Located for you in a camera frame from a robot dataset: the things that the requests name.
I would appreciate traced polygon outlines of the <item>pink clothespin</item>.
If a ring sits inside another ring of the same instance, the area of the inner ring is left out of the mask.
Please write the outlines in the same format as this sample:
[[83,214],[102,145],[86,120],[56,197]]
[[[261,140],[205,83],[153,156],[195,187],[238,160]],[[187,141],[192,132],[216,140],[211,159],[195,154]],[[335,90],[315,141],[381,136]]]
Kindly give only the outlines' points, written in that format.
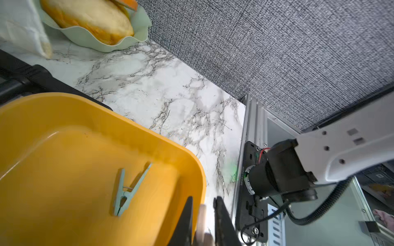
[[197,227],[192,245],[193,246],[214,246],[214,238],[211,233],[205,232],[207,206],[201,204],[197,219]]

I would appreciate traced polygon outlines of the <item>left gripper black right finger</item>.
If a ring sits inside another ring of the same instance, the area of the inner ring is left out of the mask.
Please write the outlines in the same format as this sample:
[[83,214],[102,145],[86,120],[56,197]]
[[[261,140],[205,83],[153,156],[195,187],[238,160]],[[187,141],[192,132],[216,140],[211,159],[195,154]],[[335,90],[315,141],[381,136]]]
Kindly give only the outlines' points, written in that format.
[[241,246],[242,244],[239,241],[222,197],[217,196],[214,199],[213,208],[215,218],[215,245]]

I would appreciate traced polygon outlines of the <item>white right arm base mount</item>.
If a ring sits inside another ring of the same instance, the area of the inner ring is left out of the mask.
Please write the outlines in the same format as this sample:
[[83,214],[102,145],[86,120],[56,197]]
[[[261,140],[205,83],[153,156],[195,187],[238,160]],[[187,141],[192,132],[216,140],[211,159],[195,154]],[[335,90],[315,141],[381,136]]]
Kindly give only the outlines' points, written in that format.
[[275,144],[244,171],[249,194],[289,203],[317,199],[338,183],[394,158],[394,96],[388,94],[322,129]]

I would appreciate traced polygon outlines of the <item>mint green clothespin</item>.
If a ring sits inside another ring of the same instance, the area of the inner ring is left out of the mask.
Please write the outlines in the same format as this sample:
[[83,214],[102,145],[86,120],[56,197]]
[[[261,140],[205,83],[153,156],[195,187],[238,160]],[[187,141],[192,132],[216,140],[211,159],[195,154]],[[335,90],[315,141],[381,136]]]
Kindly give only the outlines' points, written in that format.
[[125,179],[126,171],[125,171],[125,169],[121,169],[120,178],[119,178],[119,181],[117,184],[116,197],[115,197],[115,201],[113,204],[114,216],[116,216],[116,217],[122,216],[123,213],[129,208],[131,200],[133,199],[133,197],[137,193],[139,187],[141,186],[142,182],[144,181],[151,166],[152,166],[152,163],[150,163],[148,165],[148,167],[143,172],[141,177],[137,180],[134,187],[124,186],[124,179]]

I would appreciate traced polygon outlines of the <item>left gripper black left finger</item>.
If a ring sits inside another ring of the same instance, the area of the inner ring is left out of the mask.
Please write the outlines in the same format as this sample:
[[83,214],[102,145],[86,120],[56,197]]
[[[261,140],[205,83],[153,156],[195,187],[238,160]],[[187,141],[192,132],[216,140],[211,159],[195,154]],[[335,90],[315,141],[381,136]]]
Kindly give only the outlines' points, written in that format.
[[193,197],[189,196],[167,246],[191,246],[193,221]]

